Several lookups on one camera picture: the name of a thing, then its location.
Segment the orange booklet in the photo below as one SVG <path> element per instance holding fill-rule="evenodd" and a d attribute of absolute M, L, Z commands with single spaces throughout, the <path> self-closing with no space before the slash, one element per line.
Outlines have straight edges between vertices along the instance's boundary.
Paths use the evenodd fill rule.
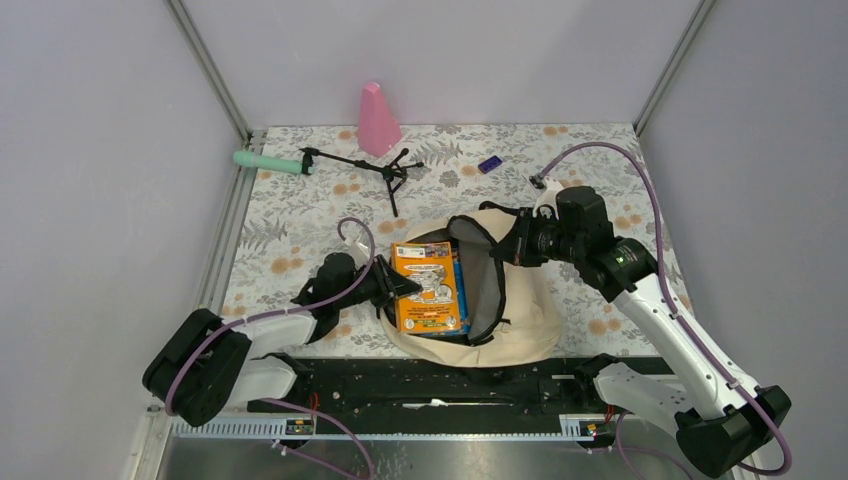
<path fill-rule="evenodd" d="M 463 330 L 449 242 L 394 243 L 392 266 L 419 286 L 396 302 L 396 328 L 417 336 L 452 336 Z"/>

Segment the blue booklet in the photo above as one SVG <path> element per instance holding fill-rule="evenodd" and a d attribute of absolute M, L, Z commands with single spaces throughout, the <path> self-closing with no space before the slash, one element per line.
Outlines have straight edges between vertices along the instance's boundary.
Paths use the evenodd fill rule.
<path fill-rule="evenodd" d="M 468 319 L 468 307 L 467 307 L 467 298 L 466 291 L 464 285 L 464 277 L 463 270 L 460 262 L 459 256 L 459 245 L 457 243 L 451 244 L 451 258 L 453 263 L 453 272 L 454 278 L 457 288 L 457 303 L 459 307 L 459 314 L 461 320 L 461 329 L 460 332 L 462 335 L 467 335 L 470 331 L 470 323 Z"/>

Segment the black compass tool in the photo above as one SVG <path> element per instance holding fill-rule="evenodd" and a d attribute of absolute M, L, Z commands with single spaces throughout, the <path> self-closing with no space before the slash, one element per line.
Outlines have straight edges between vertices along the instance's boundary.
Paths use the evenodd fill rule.
<path fill-rule="evenodd" d="M 378 173 L 382 179 L 384 180 L 387 188 L 388 198 L 390 201 L 391 209 L 393 216 L 395 218 L 399 217 L 399 212 L 397 208 L 397 203 L 395 199 L 396 192 L 406 183 L 409 178 L 409 171 L 411 169 L 423 168 L 424 163 L 421 161 L 414 162 L 408 165 L 401 165 L 400 161 L 405 158 L 409 153 L 408 148 L 402 148 L 400 153 L 388 164 L 386 165 L 375 165 L 369 163 L 366 160 L 354 160 L 345 157 L 341 157 L 338 155 L 333 155 L 327 152 L 323 152 L 319 149 L 312 147 L 304 147 L 301 148 L 300 151 L 303 153 L 302 158 L 302 173 L 306 173 L 306 168 L 314 165 L 314 159 L 317 157 L 327 158 L 334 161 L 338 161 L 347 165 L 351 165 L 353 167 L 367 170 L 371 172 Z"/>

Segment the green tube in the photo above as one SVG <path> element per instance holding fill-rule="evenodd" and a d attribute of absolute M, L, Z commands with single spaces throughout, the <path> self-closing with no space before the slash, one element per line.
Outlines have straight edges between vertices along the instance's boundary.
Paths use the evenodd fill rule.
<path fill-rule="evenodd" d="M 313 163 L 308 161 L 286 160 L 276 157 L 259 155 L 251 151 L 240 150 L 234 152 L 232 160 L 239 166 L 245 168 L 257 168 L 274 172 L 312 175 Z"/>

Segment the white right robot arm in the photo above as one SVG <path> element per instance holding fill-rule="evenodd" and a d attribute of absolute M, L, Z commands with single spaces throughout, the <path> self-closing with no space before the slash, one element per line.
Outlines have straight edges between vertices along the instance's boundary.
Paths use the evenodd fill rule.
<path fill-rule="evenodd" d="M 575 402 L 597 412 L 610 404 L 673 436 L 688 462 L 717 478 L 770 442 L 782 453 L 780 476 L 793 465 L 780 426 L 791 401 L 779 386 L 764 387 L 731 360 L 672 292 L 664 250 L 614 233 L 603 198 L 591 187 L 563 187 L 548 169 L 533 175 L 540 197 L 516 213 L 492 256 L 521 267 L 549 261 L 573 265 L 583 282 L 628 317 L 679 381 L 672 388 L 599 355 L 573 386 Z"/>

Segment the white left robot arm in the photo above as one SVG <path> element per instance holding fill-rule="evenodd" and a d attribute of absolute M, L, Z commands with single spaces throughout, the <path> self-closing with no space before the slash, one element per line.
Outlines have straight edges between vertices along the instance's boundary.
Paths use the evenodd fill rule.
<path fill-rule="evenodd" d="M 288 307 L 235 320 L 207 308 L 190 313 L 147 366 L 142 386 L 193 427 L 266 398 L 288 411 L 304 407 L 311 387 L 283 348 L 324 338 L 349 307 L 382 310 L 422 290 L 376 254 L 368 228 L 345 243 L 347 251 L 327 255 Z"/>

